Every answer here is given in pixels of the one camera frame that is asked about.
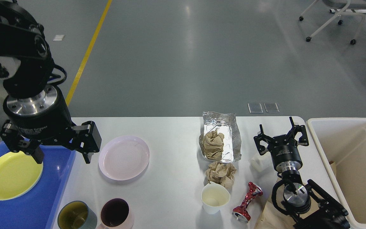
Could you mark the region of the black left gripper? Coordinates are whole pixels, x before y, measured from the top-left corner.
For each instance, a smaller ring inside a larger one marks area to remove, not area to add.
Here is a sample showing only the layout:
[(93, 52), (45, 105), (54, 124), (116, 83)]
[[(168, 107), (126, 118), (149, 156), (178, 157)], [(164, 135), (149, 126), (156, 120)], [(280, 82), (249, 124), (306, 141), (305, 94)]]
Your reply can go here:
[(3, 109), (10, 120), (2, 125), (2, 141), (11, 152), (32, 156), (37, 164), (42, 164), (44, 159), (41, 143), (80, 152), (86, 164), (100, 151), (102, 138), (95, 122), (74, 126), (57, 86), (48, 84), (38, 95), (27, 99), (7, 96)]

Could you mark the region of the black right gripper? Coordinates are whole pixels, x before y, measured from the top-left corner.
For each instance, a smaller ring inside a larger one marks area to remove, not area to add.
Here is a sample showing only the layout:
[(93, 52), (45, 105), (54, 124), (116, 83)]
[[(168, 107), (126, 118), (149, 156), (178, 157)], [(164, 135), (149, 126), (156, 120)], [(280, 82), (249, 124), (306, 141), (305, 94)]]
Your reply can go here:
[[(299, 170), (303, 163), (297, 146), (309, 145), (306, 126), (295, 124), (291, 116), (289, 120), (292, 127), (286, 135), (267, 136), (263, 132), (262, 124), (259, 124), (260, 133), (253, 138), (259, 155), (270, 152), (273, 167), (278, 173)], [(267, 146), (263, 146), (261, 142), (267, 143)]]

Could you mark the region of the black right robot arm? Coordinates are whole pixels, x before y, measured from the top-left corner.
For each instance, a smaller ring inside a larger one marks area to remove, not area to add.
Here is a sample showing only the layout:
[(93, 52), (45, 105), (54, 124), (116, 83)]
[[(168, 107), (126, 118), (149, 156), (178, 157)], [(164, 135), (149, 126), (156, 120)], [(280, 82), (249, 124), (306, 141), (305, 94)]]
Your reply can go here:
[(268, 136), (260, 124), (260, 132), (253, 139), (260, 155), (270, 153), (279, 181), (273, 186), (273, 206), (290, 216), (295, 229), (349, 229), (348, 211), (316, 182), (303, 184), (299, 173), (303, 162), (298, 147), (308, 146), (304, 125), (289, 118), (291, 129), (287, 134)]

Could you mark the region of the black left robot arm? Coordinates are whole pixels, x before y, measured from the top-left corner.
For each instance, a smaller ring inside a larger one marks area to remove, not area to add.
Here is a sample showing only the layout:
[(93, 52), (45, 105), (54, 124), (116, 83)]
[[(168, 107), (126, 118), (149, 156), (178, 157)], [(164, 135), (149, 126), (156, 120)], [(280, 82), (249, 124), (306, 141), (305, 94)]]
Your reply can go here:
[(55, 64), (44, 27), (16, 0), (0, 0), (0, 80), (9, 117), (0, 137), (12, 152), (23, 152), (41, 164), (40, 145), (76, 150), (89, 164), (102, 138), (93, 121), (77, 126), (58, 87), (67, 78)]

